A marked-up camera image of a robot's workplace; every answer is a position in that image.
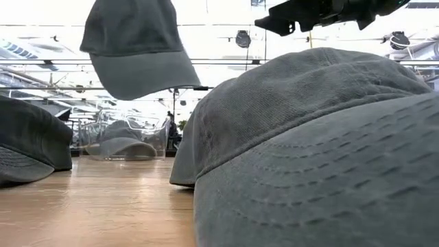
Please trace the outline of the long ceiling light strip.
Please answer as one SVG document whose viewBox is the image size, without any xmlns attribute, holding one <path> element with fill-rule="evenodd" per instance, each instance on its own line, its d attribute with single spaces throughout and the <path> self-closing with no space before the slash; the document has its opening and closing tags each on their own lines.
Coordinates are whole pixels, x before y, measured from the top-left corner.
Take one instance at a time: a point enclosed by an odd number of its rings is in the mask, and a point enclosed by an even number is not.
<svg viewBox="0 0 439 247">
<path fill-rule="evenodd" d="M 192 64 L 196 65 L 262 65 L 267 63 L 268 60 L 226 60 L 226 59 L 193 59 Z M 396 60 L 397 63 L 405 66 L 439 66 L 439 60 Z M 4 65 L 90 65 L 91 61 L 87 59 L 0 59 L 0 64 Z"/>
</svg>

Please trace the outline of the clear plastic container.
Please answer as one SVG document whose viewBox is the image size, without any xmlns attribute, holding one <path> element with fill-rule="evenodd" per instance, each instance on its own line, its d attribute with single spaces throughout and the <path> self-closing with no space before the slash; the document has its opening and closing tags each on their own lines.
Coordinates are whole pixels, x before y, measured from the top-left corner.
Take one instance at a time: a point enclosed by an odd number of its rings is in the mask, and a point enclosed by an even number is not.
<svg viewBox="0 0 439 247">
<path fill-rule="evenodd" d="M 86 145 L 96 140 L 100 130 L 114 121 L 130 120 L 135 121 L 143 128 L 143 141 L 151 144 L 157 151 L 157 157 L 150 159 L 165 158 L 167 141 L 169 136 L 170 119 L 168 117 L 158 117 L 149 113 L 136 113 L 133 111 L 122 110 L 101 110 L 97 115 L 97 121 L 85 124 L 79 131 L 79 148 L 85 152 Z M 122 159 L 106 159 L 98 161 L 113 161 Z M 122 161 L 148 161 L 148 160 L 122 160 Z"/>
</svg>

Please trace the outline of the grey baseball cap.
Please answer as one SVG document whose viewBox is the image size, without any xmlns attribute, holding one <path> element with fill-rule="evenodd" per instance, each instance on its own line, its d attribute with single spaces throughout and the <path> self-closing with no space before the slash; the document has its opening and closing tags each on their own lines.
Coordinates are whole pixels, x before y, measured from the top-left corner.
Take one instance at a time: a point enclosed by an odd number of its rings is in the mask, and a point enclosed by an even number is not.
<svg viewBox="0 0 439 247">
<path fill-rule="evenodd" d="M 32 183 L 71 170 L 72 138 L 48 111 L 0 95 L 0 183 Z"/>
<path fill-rule="evenodd" d="M 104 126 L 96 140 L 85 150 L 98 160 L 150 160 L 157 157 L 156 149 L 143 141 L 143 128 L 135 121 L 117 120 Z"/>
<path fill-rule="evenodd" d="M 374 54 L 279 56 L 199 101 L 170 183 L 197 247 L 439 247 L 439 92 Z"/>
<path fill-rule="evenodd" d="M 95 0 L 80 50 L 89 55 L 102 86 L 119 100 L 201 85 L 171 0 Z"/>
</svg>

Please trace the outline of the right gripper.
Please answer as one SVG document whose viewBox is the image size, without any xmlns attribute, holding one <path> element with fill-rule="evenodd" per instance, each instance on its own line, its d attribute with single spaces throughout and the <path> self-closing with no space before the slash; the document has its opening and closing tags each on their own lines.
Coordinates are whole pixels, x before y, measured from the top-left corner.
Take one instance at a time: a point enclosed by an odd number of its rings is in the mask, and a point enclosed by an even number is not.
<svg viewBox="0 0 439 247">
<path fill-rule="evenodd" d="M 303 0 L 304 17 L 296 13 L 299 0 L 287 0 L 268 10 L 268 15 L 254 21 L 257 27 L 288 36 L 298 21 L 302 32 L 311 31 L 315 26 L 355 21 L 360 30 L 375 21 L 376 0 Z"/>
</svg>

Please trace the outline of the silver ventilation duct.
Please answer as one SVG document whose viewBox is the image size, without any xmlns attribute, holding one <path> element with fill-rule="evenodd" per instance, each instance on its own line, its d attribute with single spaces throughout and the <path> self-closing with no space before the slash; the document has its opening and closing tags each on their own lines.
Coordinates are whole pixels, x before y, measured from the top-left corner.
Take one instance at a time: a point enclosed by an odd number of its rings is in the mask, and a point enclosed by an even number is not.
<svg viewBox="0 0 439 247">
<path fill-rule="evenodd" d="M 0 58 L 39 59 L 34 50 L 5 38 L 0 38 Z"/>
</svg>

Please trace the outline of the black stand frame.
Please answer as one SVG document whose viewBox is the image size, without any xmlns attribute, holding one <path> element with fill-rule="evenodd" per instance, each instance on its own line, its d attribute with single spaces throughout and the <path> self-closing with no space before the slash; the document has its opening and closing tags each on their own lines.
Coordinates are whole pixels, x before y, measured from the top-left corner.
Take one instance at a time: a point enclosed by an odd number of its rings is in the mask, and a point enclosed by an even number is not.
<svg viewBox="0 0 439 247">
<path fill-rule="evenodd" d="M 182 115 L 183 117 L 190 115 L 198 102 L 212 89 L 213 87 L 209 86 L 170 89 L 172 94 L 171 113 L 174 116 Z"/>
</svg>

